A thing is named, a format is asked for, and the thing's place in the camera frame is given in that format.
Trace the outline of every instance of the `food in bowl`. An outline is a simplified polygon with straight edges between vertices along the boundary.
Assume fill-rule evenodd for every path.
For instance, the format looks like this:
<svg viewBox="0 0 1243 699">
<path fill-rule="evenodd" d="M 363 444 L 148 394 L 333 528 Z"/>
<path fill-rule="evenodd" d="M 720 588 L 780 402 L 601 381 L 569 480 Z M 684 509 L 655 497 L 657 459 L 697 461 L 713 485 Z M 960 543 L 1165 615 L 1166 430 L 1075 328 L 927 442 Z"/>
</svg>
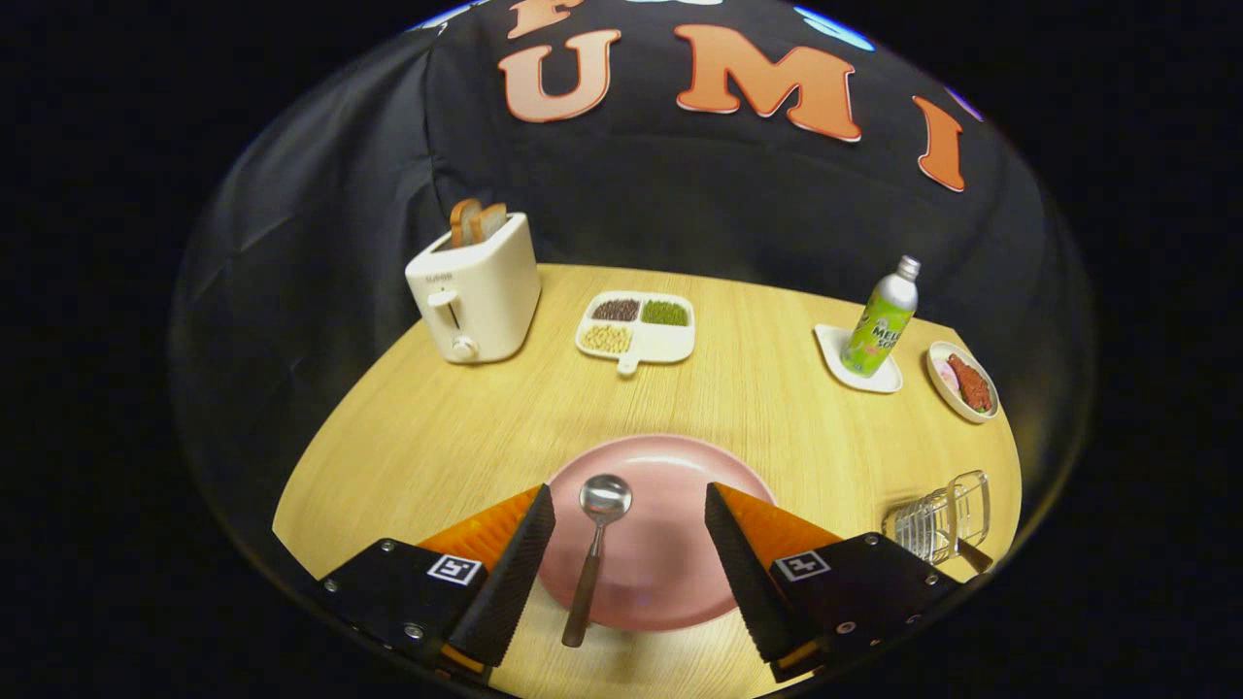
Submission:
<svg viewBox="0 0 1243 699">
<path fill-rule="evenodd" d="M 945 359 L 935 359 L 932 362 L 932 366 L 936 367 L 937 376 L 940 376 L 941 381 L 943 381 L 945 384 L 950 387 L 950 391 L 953 391 L 955 393 L 957 393 L 958 392 L 958 377 L 955 376 L 953 368 L 950 366 L 950 363 L 946 362 Z"/>
<path fill-rule="evenodd" d="M 691 325 L 686 308 L 669 301 L 648 301 L 644 303 L 643 322 L 655 325 Z"/>
<path fill-rule="evenodd" d="M 948 363 L 958 379 L 958 394 L 962 396 L 962 402 L 977 413 L 992 410 L 993 399 L 988 394 L 988 382 L 979 376 L 979 372 L 965 364 L 957 354 L 950 354 Z"/>
<path fill-rule="evenodd" d="M 639 301 L 634 299 L 613 299 L 595 307 L 592 320 L 633 321 L 639 315 Z"/>
<path fill-rule="evenodd" d="M 630 348 L 630 328 L 595 325 L 583 333 L 583 346 L 597 352 L 622 354 Z"/>
</svg>

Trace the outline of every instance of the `toaster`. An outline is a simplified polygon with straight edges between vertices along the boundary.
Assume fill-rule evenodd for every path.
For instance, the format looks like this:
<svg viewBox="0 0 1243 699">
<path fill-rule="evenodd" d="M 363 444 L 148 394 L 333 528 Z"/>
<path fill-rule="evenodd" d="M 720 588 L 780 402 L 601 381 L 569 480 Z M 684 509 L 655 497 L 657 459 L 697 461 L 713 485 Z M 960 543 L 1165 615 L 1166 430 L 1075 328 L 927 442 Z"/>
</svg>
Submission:
<svg viewBox="0 0 1243 699">
<path fill-rule="evenodd" d="M 444 234 L 405 266 L 436 350 L 456 364 L 512 357 L 526 341 L 541 291 L 526 214 L 507 214 L 482 243 L 454 248 L 451 238 Z"/>
</svg>

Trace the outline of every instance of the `green soda can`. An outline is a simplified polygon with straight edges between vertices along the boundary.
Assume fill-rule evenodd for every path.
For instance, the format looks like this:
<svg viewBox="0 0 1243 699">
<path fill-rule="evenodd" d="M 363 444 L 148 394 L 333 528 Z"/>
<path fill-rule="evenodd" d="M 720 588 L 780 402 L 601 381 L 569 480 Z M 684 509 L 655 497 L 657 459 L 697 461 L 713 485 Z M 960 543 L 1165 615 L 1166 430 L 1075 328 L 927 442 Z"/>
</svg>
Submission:
<svg viewBox="0 0 1243 699">
<path fill-rule="evenodd" d="M 897 271 L 876 284 L 859 325 L 842 348 L 842 363 L 848 369 L 871 377 L 885 363 L 920 302 L 920 292 L 915 289 L 919 274 L 920 262 L 902 255 Z"/>
</svg>

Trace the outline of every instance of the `white divided plate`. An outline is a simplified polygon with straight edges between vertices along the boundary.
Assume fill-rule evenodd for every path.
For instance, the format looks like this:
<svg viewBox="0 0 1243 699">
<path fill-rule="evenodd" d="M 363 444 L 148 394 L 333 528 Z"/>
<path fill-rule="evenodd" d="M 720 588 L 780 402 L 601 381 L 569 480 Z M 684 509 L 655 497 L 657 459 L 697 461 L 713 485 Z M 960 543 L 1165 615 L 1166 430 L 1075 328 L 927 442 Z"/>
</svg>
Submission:
<svg viewBox="0 0 1243 699">
<path fill-rule="evenodd" d="M 598 321 L 592 318 L 595 308 L 605 301 L 633 300 L 639 302 L 639 310 L 633 321 Z M 643 307 L 648 301 L 667 301 L 686 308 L 686 326 L 659 325 L 643 322 Z M 630 331 L 630 348 L 625 352 L 602 352 L 590 350 L 583 345 L 583 335 L 593 326 L 618 326 Z M 681 362 L 691 356 L 695 350 L 695 307 L 681 296 L 671 294 L 646 294 L 643 291 L 605 291 L 598 294 L 587 305 L 583 320 L 578 322 L 574 331 L 574 345 L 584 354 L 602 357 L 605 359 L 618 359 L 618 373 L 630 376 L 639 368 L 639 362 L 649 363 L 674 363 Z"/>
</svg>

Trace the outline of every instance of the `wooden table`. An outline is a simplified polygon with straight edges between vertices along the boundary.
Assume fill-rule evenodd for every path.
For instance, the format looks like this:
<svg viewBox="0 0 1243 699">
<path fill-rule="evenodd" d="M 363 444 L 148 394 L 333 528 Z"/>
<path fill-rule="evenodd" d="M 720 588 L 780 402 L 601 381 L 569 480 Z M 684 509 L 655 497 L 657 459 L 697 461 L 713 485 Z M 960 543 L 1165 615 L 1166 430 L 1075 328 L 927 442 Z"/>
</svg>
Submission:
<svg viewBox="0 0 1243 699">
<path fill-rule="evenodd" d="M 543 295 L 526 345 L 493 364 L 457 366 L 416 323 L 363 376 L 307 447 L 272 530 L 316 577 L 382 536 L 418 542 L 521 490 L 577 454 L 640 433 L 679 433 L 732 451 L 783 509 L 843 537 L 879 531 L 888 507 L 983 469 L 999 558 L 1014 537 L 1018 453 L 1002 412 L 973 425 L 937 396 L 924 351 L 967 347 L 914 320 L 894 350 L 904 387 L 839 383 L 812 327 L 853 327 L 861 306 L 809 294 L 677 274 L 541 265 Z M 695 305 L 695 352 L 677 364 L 615 362 L 574 347 L 593 296 L 676 294 Z M 860 290 L 860 297 L 868 290 Z M 966 580 L 961 560 L 941 570 Z M 778 687 L 737 609 L 667 633 L 593 627 L 561 644 L 566 612 L 537 582 L 492 687 L 520 697 L 755 697 Z"/>
</svg>

